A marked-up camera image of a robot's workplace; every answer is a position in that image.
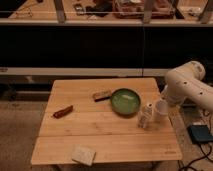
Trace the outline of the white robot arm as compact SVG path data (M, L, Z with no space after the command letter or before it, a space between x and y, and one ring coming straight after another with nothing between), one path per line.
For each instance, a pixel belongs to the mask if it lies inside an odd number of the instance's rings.
M170 106L182 104L186 98L202 109L213 113L213 87L202 82L206 72L198 61L190 61L169 70L165 75L165 87L161 97Z

